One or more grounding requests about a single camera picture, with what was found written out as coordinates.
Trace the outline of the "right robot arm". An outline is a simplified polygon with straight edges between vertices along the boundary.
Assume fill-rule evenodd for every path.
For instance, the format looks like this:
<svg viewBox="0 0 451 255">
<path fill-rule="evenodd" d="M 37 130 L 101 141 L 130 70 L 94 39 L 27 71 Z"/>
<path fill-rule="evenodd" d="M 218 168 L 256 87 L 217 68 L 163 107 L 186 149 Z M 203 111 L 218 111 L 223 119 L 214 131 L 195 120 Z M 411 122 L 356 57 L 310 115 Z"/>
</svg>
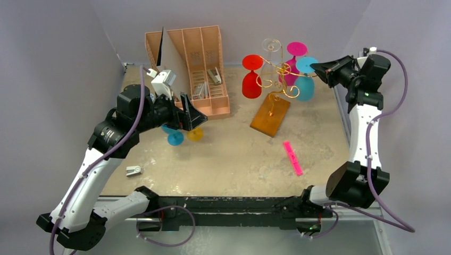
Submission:
<svg viewBox="0 0 451 255">
<path fill-rule="evenodd" d="M 326 185 L 307 189 L 309 196 L 300 199 L 299 211 L 312 216 L 320 206 L 332 202 L 368 208 L 390 180 L 389 173 L 381 169 L 376 118 L 383 110 L 383 95 L 378 89 L 391 62 L 384 56 L 370 54 L 358 59 L 345 56 L 312 63 L 310 67 L 330 88 L 340 84 L 347 89 L 352 132 L 348 161 L 330 175 Z"/>
</svg>

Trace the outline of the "yellow plastic wine glass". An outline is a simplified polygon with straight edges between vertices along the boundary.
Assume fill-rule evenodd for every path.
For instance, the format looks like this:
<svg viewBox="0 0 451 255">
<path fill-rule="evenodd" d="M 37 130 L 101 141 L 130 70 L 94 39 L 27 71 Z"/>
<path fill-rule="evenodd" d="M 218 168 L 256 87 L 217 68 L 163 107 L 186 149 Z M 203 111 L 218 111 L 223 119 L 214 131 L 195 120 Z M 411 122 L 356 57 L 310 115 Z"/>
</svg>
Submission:
<svg viewBox="0 0 451 255">
<path fill-rule="evenodd" d="M 187 138 L 193 142 L 200 141 L 203 138 L 203 136 L 204 136 L 204 132 L 201 127 L 197 127 L 195 129 L 187 132 Z"/>
</svg>

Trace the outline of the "small white metal clip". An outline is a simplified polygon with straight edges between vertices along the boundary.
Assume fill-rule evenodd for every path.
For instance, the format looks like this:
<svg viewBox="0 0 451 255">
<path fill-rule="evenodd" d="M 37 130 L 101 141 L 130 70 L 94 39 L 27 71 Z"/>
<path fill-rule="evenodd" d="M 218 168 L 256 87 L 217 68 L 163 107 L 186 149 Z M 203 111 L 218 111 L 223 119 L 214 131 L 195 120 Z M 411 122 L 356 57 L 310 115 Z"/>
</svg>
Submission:
<svg viewBox="0 0 451 255">
<path fill-rule="evenodd" d="M 140 166 L 128 166 L 128 167 L 126 167 L 126 177 L 139 175 L 141 173 L 142 173 L 142 168 Z"/>
</svg>

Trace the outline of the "red plastic wine glass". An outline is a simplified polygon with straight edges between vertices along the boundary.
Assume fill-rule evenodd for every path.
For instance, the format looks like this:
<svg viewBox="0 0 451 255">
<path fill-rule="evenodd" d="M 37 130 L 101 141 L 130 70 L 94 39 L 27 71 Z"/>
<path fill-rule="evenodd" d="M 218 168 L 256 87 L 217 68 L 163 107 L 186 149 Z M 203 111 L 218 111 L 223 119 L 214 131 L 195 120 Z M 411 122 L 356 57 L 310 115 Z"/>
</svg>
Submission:
<svg viewBox="0 0 451 255">
<path fill-rule="evenodd" d="M 249 70 L 242 81 L 242 94 L 248 99 L 258 98 L 262 93 L 262 88 L 257 84 L 258 74 L 255 72 L 263 65 L 263 60 L 259 55 L 250 54 L 243 58 L 242 66 Z"/>
</svg>

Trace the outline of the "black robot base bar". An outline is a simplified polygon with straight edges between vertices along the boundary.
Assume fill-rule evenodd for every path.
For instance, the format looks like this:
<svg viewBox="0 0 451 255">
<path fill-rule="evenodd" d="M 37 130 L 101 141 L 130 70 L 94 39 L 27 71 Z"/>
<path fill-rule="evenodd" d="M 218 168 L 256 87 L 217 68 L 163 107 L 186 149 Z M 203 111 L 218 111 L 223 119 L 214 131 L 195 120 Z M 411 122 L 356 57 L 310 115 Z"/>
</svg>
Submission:
<svg viewBox="0 0 451 255">
<path fill-rule="evenodd" d="M 277 227 L 319 232 L 322 219 L 332 213 L 308 201 L 311 188 L 289 197 L 161 196 L 146 191 L 151 201 L 138 218 L 156 218 L 164 231 L 181 226 Z"/>
</svg>

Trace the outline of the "white paper folder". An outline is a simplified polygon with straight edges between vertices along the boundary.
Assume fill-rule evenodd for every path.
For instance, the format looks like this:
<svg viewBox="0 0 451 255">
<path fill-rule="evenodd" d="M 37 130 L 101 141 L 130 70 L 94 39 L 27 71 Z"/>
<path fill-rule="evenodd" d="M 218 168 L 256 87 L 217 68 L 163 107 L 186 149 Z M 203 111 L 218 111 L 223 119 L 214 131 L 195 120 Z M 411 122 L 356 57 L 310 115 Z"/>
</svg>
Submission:
<svg viewBox="0 0 451 255">
<path fill-rule="evenodd" d="M 170 70 L 176 75 L 170 88 L 177 101 L 181 100 L 181 92 L 190 93 L 190 79 L 185 60 L 178 53 L 165 27 L 162 28 L 157 67 L 161 70 Z"/>
</svg>

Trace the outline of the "grey stapler in organizer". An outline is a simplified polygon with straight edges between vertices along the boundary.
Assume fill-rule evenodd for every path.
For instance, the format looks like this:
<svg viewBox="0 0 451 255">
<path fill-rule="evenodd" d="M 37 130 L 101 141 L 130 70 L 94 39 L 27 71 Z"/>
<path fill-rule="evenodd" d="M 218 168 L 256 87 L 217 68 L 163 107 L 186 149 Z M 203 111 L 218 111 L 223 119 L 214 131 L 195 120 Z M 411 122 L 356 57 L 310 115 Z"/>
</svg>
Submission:
<svg viewBox="0 0 451 255">
<path fill-rule="evenodd" d="M 214 85 L 222 84 L 222 78 L 220 76 L 219 69 L 217 67 L 207 69 L 207 75 L 211 79 Z"/>
</svg>

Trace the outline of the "clear wine glass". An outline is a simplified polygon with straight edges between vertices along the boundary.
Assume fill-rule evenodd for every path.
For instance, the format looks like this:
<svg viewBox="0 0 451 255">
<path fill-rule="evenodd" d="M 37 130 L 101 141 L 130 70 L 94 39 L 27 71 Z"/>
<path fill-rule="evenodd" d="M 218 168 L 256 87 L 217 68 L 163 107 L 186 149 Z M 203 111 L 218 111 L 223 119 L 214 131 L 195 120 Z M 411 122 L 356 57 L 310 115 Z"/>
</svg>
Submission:
<svg viewBox="0 0 451 255">
<path fill-rule="evenodd" d="M 262 48 L 266 51 L 265 59 L 267 61 L 263 61 L 264 64 L 262 66 L 260 76 L 265 79 L 273 80 L 276 75 L 276 70 L 273 64 L 271 64 L 272 57 L 275 56 L 276 52 L 278 52 L 281 48 L 281 43 L 279 40 L 274 38 L 266 38 L 262 42 Z"/>
</svg>

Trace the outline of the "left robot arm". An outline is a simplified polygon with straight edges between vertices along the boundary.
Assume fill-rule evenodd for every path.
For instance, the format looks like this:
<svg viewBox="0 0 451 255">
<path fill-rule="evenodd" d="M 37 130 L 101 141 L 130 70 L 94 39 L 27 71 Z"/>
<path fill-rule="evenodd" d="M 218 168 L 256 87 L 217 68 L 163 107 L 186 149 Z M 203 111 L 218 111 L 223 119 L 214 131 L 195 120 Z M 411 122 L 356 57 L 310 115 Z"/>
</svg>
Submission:
<svg viewBox="0 0 451 255">
<path fill-rule="evenodd" d="M 67 193 L 53 211 L 37 218 L 37 225 L 51 235 L 50 254 L 55 243 L 73 252 L 90 250 L 121 221 L 140 214 L 153 217 L 162 210 L 158 194 L 144 186 L 102 207 L 96 201 L 112 173 L 139 143 L 141 133 L 162 125 L 191 131 L 207 121 L 186 93 L 181 94 L 181 102 L 182 107 L 177 107 L 165 95 L 152 99 L 143 84 L 128 85 L 118 94 L 116 106 L 94 128 Z"/>
</svg>

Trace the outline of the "teal wine glass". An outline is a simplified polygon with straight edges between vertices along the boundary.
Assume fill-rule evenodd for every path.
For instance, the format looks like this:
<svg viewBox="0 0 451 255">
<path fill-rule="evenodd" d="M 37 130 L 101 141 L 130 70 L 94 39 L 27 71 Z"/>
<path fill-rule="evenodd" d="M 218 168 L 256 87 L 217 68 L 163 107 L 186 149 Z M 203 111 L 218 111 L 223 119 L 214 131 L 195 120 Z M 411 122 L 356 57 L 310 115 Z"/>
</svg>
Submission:
<svg viewBox="0 0 451 255">
<path fill-rule="evenodd" d="M 310 56 L 305 56 L 297 60 L 296 69 L 299 71 L 299 76 L 294 85 L 300 90 L 300 94 L 296 97 L 298 101 L 309 101 L 314 96 L 314 80 L 308 75 L 315 75 L 311 64 L 316 64 L 318 61 Z"/>
</svg>

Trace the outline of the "pink plastic clip tool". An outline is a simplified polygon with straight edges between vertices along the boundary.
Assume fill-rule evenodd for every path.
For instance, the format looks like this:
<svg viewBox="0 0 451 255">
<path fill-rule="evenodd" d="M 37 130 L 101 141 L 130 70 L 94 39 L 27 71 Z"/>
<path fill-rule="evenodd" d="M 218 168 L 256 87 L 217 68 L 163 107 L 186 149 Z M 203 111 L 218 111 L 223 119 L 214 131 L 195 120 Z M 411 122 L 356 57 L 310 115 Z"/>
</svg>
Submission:
<svg viewBox="0 0 451 255">
<path fill-rule="evenodd" d="M 283 142 L 283 147 L 286 151 L 286 154 L 290 160 L 290 163 L 293 167 L 294 172 L 296 173 L 297 176 L 302 176 L 303 175 L 303 170 L 299 164 L 298 158 L 296 156 L 296 153 L 294 152 L 291 143 L 289 141 L 284 141 Z"/>
</svg>

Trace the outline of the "silver item in organizer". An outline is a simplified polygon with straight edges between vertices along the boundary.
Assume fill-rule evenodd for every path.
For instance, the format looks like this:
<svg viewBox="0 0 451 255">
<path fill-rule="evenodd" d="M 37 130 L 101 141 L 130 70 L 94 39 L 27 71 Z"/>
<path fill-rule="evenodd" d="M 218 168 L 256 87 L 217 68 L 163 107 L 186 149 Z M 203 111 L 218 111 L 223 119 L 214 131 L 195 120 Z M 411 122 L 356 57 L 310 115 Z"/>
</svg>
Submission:
<svg viewBox="0 0 451 255">
<path fill-rule="evenodd" d="M 206 81 L 199 82 L 194 86 L 193 100 L 206 99 L 208 97 L 208 85 Z"/>
</svg>

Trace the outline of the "magenta plastic wine glass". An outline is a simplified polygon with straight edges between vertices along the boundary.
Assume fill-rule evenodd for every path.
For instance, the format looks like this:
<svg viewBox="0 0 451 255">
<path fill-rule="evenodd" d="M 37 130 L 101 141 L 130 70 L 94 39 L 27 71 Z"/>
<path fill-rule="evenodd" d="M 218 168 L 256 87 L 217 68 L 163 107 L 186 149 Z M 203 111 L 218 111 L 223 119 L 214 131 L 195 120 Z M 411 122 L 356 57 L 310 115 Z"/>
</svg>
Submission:
<svg viewBox="0 0 451 255">
<path fill-rule="evenodd" d="M 286 64 L 288 64 L 290 67 L 290 74 L 286 74 L 283 77 L 286 86 L 289 87 L 293 86 L 298 78 L 297 74 L 299 74 L 299 71 L 296 68 L 297 57 L 302 58 L 306 56 L 308 53 L 308 48 L 302 42 L 293 41 L 287 45 L 287 51 L 293 56 L 290 60 L 286 61 Z"/>
</svg>

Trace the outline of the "blue plastic wine glass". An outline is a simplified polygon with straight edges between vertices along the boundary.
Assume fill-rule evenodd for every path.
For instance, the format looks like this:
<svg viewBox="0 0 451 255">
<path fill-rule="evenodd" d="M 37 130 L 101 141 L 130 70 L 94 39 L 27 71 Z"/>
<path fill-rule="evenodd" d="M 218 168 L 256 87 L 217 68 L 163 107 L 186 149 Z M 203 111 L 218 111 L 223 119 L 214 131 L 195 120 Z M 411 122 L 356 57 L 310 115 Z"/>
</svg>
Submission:
<svg viewBox="0 0 451 255">
<path fill-rule="evenodd" d="M 167 141 L 172 146 L 179 146 L 184 141 L 183 133 L 179 130 L 172 129 L 166 125 L 161 126 L 162 130 L 168 135 Z"/>
</svg>

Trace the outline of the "peach plastic file organizer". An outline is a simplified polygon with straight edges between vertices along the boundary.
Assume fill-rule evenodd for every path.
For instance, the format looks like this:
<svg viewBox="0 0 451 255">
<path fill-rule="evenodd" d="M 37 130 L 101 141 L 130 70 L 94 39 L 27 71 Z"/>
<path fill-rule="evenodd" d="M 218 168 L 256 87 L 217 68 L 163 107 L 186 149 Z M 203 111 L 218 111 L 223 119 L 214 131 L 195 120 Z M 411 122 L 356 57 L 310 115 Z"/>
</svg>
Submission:
<svg viewBox="0 0 451 255">
<path fill-rule="evenodd" d="M 197 28 L 166 30 L 178 53 L 184 58 L 190 79 L 190 93 L 192 104 L 211 120 L 218 120 L 230 116 L 230 102 L 226 88 L 223 70 L 222 38 L 217 25 Z M 153 69 L 157 67 L 157 57 L 160 47 L 162 30 L 145 34 L 145 47 L 149 62 Z M 222 84 L 214 85 L 207 75 L 207 69 L 217 67 L 222 78 Z M 208 97 L 193 100 L 194 86 L 206 81 Z"/>
</svg>

